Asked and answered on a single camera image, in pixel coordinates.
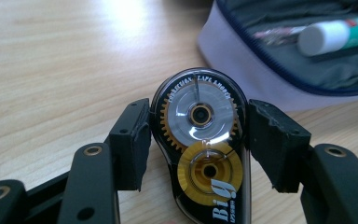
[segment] gold tape reel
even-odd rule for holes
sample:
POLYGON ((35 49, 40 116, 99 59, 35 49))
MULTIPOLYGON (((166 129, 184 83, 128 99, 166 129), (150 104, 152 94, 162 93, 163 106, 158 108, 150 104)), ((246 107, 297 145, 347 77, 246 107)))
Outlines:
POLYGON ((228 198, 213 192, 211 179, 226 182, 236 191, 242 182, 242 164, 238 154, 225 142, 199 141, 182 154, 177 170, 179 184, 196 203, 214 205, 228 198))

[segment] black plastic bracket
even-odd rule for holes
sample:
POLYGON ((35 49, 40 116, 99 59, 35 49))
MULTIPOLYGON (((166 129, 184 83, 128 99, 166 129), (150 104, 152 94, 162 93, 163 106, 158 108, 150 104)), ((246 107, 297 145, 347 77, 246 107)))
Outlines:
POLYGON ((321 144, 306 158, 301 202, 308 223, 358 223, 358 158, 321 144))
POLYGON ((151 143, 149 100, 129 104, 104 143, 81 147, 70 172, 25 191, 0 181, 0 224, 119 223, 117 190, 140 189, 151 143))
POLYGON ((310 133, 275 105, 249 101, 249 148, 278 192, 298 192, 310 133))

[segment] wood grain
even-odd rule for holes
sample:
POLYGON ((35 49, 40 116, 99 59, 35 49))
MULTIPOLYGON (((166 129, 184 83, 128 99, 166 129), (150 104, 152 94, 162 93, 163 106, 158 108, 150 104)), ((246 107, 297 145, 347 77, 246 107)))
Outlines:
MULTIPOLYGON (((0 179, 27 189, 70 169, 127 104, 167 77, 206 66, 196 43, 211 1, 0 1, 0 179)), ((358 102, 289 113, 358 156, 358 102)), ((305 223, 299 194, 278 194, 252 161, 253 222, 305 223)), ((119 193, 122 223, 191 223, 155 142, 141 192, 119 193)))

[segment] glue stick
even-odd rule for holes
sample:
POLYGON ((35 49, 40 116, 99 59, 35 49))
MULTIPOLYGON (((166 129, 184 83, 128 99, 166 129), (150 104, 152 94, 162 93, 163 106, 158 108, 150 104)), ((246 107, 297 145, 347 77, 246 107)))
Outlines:
POLYGON ((358 18, 322 21, 305 28, 298 37, 298 50, 314 56, 358 46, 358 18))

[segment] pencil case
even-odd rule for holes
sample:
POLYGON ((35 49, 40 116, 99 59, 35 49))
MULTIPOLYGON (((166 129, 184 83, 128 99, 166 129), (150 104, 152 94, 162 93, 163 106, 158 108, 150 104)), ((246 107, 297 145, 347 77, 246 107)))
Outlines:
POLYGON ((254 34, 277 27, 358 18, 358 1, 215 0, 198 44, 207 63, 246 96, 297 111, 358 100, 358 47, 304 56, 296 43, 254 34))

